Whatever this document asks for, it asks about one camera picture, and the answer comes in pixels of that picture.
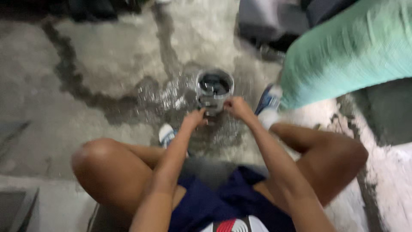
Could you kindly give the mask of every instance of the thigh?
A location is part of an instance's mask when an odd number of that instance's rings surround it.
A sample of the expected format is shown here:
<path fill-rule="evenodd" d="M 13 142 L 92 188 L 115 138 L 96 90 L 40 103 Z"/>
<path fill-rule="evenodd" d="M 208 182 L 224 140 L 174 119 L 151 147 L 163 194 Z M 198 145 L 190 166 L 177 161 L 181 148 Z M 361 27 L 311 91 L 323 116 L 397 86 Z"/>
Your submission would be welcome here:
<path fill-rule="evenodd" d="M 139 155 L 150 157 L 153 153 L 160 158 L 160 152 L 164 149 L 98 139 L 85 143 L 73 154 L 72 167 L 81 186 L 98 203 L 132 216 L 152 178 L 152 169 Z M 174 207 L 184 194 L 185 189 L 178 186 Z"/>
<path fill-rule="evenodd" d="M 297 162 L 299 170 L 314 189 L 319 202 L 326 206 L 364 166 L 367 153 L 358 142 L 336 141 L 313 147 Z M 255 184 L 256 191 L 280 209 L 288 212 L 282 193 L 269 179 Z"/>

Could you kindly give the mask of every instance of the wrist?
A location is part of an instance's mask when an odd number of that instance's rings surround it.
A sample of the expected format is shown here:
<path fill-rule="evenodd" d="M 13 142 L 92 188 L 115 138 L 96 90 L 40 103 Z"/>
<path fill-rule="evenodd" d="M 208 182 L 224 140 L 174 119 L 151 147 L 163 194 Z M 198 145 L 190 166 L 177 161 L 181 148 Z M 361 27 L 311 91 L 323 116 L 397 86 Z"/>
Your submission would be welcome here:
<path fill-rule="evenodd" d="M 249 126 L 250 124 L 255 123 L 256 121 L 259 121 L 259 120 L 258 120 L 258 117 L 255 114 L 248 114 L 248 115 L 246 115 L 242 118 L 242 121 L 246 125 Z"/>
<path fill-rule="evenodd" d="M 250 128 L 260 126 L 260 121 L 256 115 L 249 116 L 243 120 L 243 122 Z"/>
<path fill-rule="evenodd" d="M 185 132 L 189 132 L 190 134 L 192 133 L 192 131 L 196 128 L 195 125 L 192 125 L 191 123 L 183 120 L 182 125 L 180 126 L 180 131 L 185 131 Z"/>

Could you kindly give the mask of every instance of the bucket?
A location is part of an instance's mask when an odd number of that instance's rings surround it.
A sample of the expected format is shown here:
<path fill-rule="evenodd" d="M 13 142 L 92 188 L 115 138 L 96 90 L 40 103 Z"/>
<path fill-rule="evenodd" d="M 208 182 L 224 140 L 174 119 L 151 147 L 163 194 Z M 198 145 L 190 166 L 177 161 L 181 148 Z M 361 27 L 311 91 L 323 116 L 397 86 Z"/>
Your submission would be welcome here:
<path fill-rule="evenodd" d="M 207 116 L 216 116 L 223 110 L 223 103 L 233 95 L 233 77 L 221 69 L 202 70 L 196 77 L 196 99 L 205 107 Z"/>

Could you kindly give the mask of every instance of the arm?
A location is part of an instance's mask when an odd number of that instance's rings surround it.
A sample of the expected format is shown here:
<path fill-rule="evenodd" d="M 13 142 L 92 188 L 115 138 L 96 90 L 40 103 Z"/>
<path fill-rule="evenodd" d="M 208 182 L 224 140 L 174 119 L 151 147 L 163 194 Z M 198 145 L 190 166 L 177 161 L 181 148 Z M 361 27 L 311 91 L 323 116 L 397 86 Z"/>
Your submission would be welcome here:
<path fill-rule="evenodd" d="M 167 232 L 172 213 L 173 195 L 186 159 L 190 135 L 198 125 L 207 123 L 203 119 L 204 112 L 205 109 L 195 110 L 183 120 L 179 132 L 153 171 L 148 192 L 133 218 L 130 232 Z"/>
<path fill-rule="evenodd" d="M 269 174 L 288 204 L 289 213 L 299 232 L 335 232 L 316 194 L 295 162 L 260 124 L 241 97 L 225 103 L 225 109 L 243 120 L 252 131 Z"/>

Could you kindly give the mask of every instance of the leg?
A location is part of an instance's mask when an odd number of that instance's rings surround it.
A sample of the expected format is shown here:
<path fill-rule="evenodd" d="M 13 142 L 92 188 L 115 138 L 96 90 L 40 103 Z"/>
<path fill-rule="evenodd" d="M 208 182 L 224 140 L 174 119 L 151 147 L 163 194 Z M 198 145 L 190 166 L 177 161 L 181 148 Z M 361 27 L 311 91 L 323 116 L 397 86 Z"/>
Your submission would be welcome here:
<path fill-rule="evenodd" d="M 296 165 L 323 206 L 356 177 L 368 158 L 368 152 L 360 142 L 343 135 L 283 123 L 273 124 L 270 130 L 292 149 L 302 153 Z M 272 203 L 288 211 L 283 196 L 270 181 L 257 183 L 254 188 Z M 269 189 L 278 194 L 272 196 Z"/>
<path fill-rule="evenodd" d="M 160 147 L 98 139 L 85 143 L 72 156 L 72 168 L 86 192 L 98 203 L 120 210 L 130 219 L 137 210 L 152 169 L 163 156 Z M 186 190 L 178 186 L 174 207 Z"/>

